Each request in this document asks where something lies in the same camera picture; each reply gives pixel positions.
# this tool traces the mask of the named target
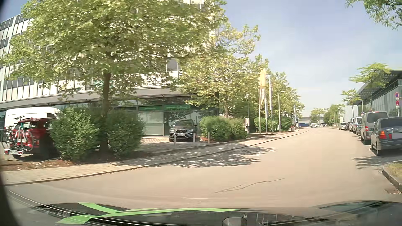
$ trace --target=car hood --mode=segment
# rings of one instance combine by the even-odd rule
[[[256,226],[256,225],[397,225],[402,203],[353,201],[315,207],[213,207],[129,209],[98,203],[58,203],[20,209],[27,225]]]
[[[194,129],[194,126],[172,126],[171,128],[174,130],[188,130]]]

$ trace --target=license plate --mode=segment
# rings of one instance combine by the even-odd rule
[[[18,150],[12,149],[9,151],[10,154],[19,154]]]
[[[400,139],[402,138],[402,133],[392,133],[392,139]]]

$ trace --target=white van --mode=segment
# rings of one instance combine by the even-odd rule
[[[7,129],[9,126],[14,128],[18,122],[15,118],[20,116],[24,116],[23,119],[57,118],[58,113],[60,113],[60,110],[54,107],[23,107],[9,109],[6,111],[4,129]]]

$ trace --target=white road line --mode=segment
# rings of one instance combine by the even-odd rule
[[[183,197],[183,199],[208,199],[208,198],[186,198],[186,197]]]

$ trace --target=car tail light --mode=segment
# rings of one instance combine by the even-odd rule
[[[380,138],[380,139],[387,139],[387,137],[385,136],[385,132],[384,132],[384,131],[381,131],[381,132],[380,132],[379,138]]]

